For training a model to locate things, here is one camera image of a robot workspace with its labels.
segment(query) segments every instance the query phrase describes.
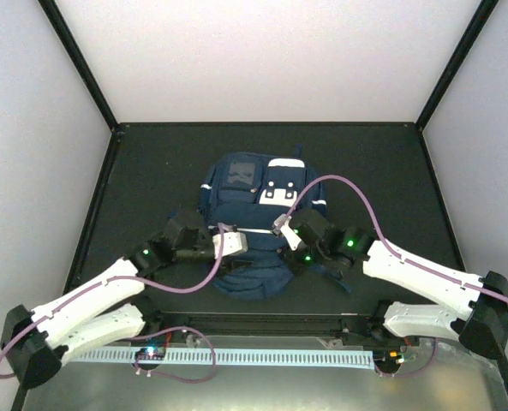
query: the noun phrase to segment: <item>wire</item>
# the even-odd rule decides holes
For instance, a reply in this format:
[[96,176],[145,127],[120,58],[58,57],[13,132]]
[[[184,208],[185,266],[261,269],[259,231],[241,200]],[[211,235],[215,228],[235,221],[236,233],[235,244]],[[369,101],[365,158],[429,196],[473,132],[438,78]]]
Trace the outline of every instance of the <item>wire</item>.
[[[290,207],[290,209],[286,213],[286,217],[289,217],[291,215],[291,213],[294,212],[294,210],[296,209],[297,205],[302,200],[303,196],[307,193],[308,190],[310,190],[313,186],[315,186],[319,182],[323,182],[325,180],[337,180],[339,182],[343,182],[343,183],[347,184],[349,187],[351,187],[355,191],[356,194],[358,194],[358,196],[362,200],[362,203],[364,203],[364,206],[368,210],[370,218],[372,219],[372,223],[374,224],[374,227],[375,227],[375,232],[377,233],[377,236],[379,237],[381,243],[385,246],[385,248],[387,250],[389,250],[389,253],[391,253],[393,256],[395,256],[398,259],[402,259],[402,254],[400,254],[399,252],[394,250],[389,245],[389,243],[387,242],[386,238],[383,236],[383,231],[381,231],[380,223],[378,222],[377,217],[375,216],[374,208],[372,207],[372,205],[368,201],[368,198],[366,197],[366,195],[361,191],[361,189],[358,188],[358,186],[356,186],[355,183],[353,183],[351,180],[349,180],[348,178],[345,178],[343,176],[336,176],[336,175],[333,175],[333,174],[329,174],[327,176],[321,176],[321,177],[318,177],[318,178],[315,178],[314,180],[312,180],[300,192],[300,194],[297,196],[296,201],[294,202],[292,207]],[[284,221],[278,226],[278,228],[282,227],[283,224],[284,224]],[[479,293],[482,293],[482,294],[485,294],[485,295],[489,295],[489,296],[491,296],[491,297],[493,297],[493,298],[495,298],[497,300],[503,301],[506,304],[508,304],[508,297],[505,297],[504,295],[496,293],[496,292],[494,292],[494,291],[492,291],[490,289],[484,289],[482,287],[478,287],[476,285],[469,284],[469,283],[462,283],[460,280],[457,280],[454,277],[447,276],[446,274],[443,274],[443,273],[441,273],[439,271],[433,270],[432,268],[426,267],[425,265],[419,264],[419,263],[417,263],[417,262],[415,262],[414,260],[411,260],[411,259],[404,259],[404,262],[407,263],[407,264],[413,265],[414,267],[417,267],[417,268],[419,268],[421,270],[424,270],[426,272],[434,274],[437,277],[444,278],[445,280],[450,281],[452,283],[455,283],[455,284],[457,284],[457,285],[459,285],[461,287],[465,287],[466,289],[473,289],[475,291],[478,291]]]
[[406,372],[405,374],[389,374],[387,372],[382,372],[380,368],[375,364],[374,361],[374,368],[375,371],[380,375],[380,377],[391,377],[391,378],[407,378],[407,377],[414,377],[415,375],[419,375],[423,371],[425,371],[427,368],[429,368],[434,361],[436,360],[436,356],[439,352],[439,342],[438,339],[434,338],[433,341],[433,352],[431,353],[431,358],[428,359],[427,363],[419,368],[418,370],[412,371],[412,372]]
[[[154,338],[154,337],[162,336],[163,334],[171,333],[173,331],[182,331],[182,330],[187,330],[187,331],[193,332],[194,334],[196,334],[197,336],[202,338],[204,341],[206,341],[206,344],[208,345],[208,348],[210,349],[210,352],[212,354],[212,366],[210,367],[210,372],[205,377],[197,378],[197,379],[178,377],[177,375],[168,374],[166,372],[161,372],[161,371],[153,371],[153,370],[147,371],[147,375],[150,375],[150,374],[159,375],[160,377],[166,377],[169,379],[173,379],[174,381],[179,381],[180,383],[185,383],[185,384],[200,384],[200,383],[205,383],[206,381],[211,380],[212,378],[214,378],[216,376],[216,373],[218,370],[217,364],[216,364],[216,351],[213,348],[213,345],[210,342],[210,340],[208,340],[208,338],[204,334],[202,334],[200,331],[198,331],[194,328],[187,327],[184,325],[179,326],[179,327],[171,327],[171,328],[167,328],[165,330],[155,332],[153,334],[149,334],[148,336],[139,336],[139,337],[129,338],[129,340],[133,340],[133,341],[148,340],[149,338]],[[137,372],[145,371],[145,370],[140,369],[140,367],[138,365],[138,360],[136,360],[134,367]]]
[[[149,285],[151,287],[154,287],[155,289],[161,289],[163,291],[167,291],[169,293],[174,293],[174,294],[190,294],[190,293],[194,293],[195,291],[198,291],[199,289],[201,289],[202,287],[207,285],[212,280],[212,278],[214,278],[214,276],[218,272],[219,266],[221,265],[221,260],[223,259],[223,251],[224,251],[224,226],[222,224],[218,224],[218,228],[219,228],[219,234],[221,235],[221,242],[219,243],[219,252],[218,252],[218,257],[216,258],[216,262],[214,263],[212,269],[210,270],[210,272],[208,273],[206,278],[204,280],[202,280],[200,283],[198,283],[195,286],[193,286],[193,287],[189,287],[188,289],[175,289],[173,287],[168,287],[166,285],[162,285],[162,284],[159,284],[159,283],[155,283],[154,281],[147,280],[146,278],[139,278],[139,277],[134,277],[134,276],[114,276],[114,277],[108,278],[106,280],[106,283],[111,283],[111,282],[117,281],[117,280],[134,280],[134,281],[139,281],[140,283],[144,283],[145,285]],[[86,287],[85,289],[81,290],[80,292],[76,293],[75,295],[73,295],[69,299],[67,299],[64,302],[62,302],[59,306],[56,306],[52,310],[51,315],[53,316],[54,314],[59,313],[66,306],[68,306],[71,302],[75,301],[76,299],[82,297],[84,294],[92,291],[93,289],[96,289],[97,287],[99,287],[101,285],[104,285],[104,282],[100,281],[98,283],[94,283],[94,284]],[[9,343],[6,344],[3,347],[3,349],[1,350],[1,352],[0,352],[0,363],[3,361],[4,357],[6,356],[6,354],[24,336],[26,336],[29,332],[34,330],[39,324],[45,322],[47,319],[49,319],[49,317],[45,315],[44,317],[38,319],[37,321],[35,321],[32,324],[30,324],[27,327],[25,327],[14,338],[12,338],[9,341]],[[188,327],[184,327],[184,326],[183,327],[177,327],[178,330],[180,330],[180,329],[181,330],[186,330],[187,328]],[[172,330],[172,329],[162,330],[162,331],[160,331],[160,334],[158,334],[158,335],[165,334],[166,332],[169,332],[168,330]],[[206,339],[206,337],[204,337],[204,335],[202,333],[200,333],[200,331],[197,331],[197,330],[192,329],[192,328],[190,330],[191,330],[191,332],[196,333],[198,336],[201,336],[202,338]],[[0,379],[12,378],[14,376],[15,376],[14,373],[10,373],[10,374],[1,374],[0,373]]]

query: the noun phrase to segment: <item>white panel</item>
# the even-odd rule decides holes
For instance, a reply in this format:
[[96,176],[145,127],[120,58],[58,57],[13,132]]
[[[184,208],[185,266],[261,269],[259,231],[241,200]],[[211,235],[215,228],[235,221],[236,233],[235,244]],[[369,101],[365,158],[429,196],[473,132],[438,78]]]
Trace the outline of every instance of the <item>white panel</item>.
[[426,136],[468,269],[508,278],[508,1],[499,2]]
[[57,3],[120,122],[405,122],[479,0]]
[[38,2],[0,1],[0,335],[10,308],[61,294],[108,140]]

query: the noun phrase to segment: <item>blue backpack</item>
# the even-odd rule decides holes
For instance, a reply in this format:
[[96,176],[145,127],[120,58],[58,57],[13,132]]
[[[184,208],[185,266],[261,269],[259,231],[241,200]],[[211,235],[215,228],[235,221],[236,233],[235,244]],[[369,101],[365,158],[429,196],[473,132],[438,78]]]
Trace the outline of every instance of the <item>blue backpack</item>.
[[[299,158],[251,152],[227,154],[211,167],[200,189],[199,212],[210,229],[218,223],[234,225],[248,240],[246,253],[229,257],[230,273],[214,280],[217,289],[243,300],[262,300],[284,289],[294,275],[280,259],[287,242],[272,233],[272,225],[316,177]],[[321,184],[296,209],[303,207],[326,215]]]

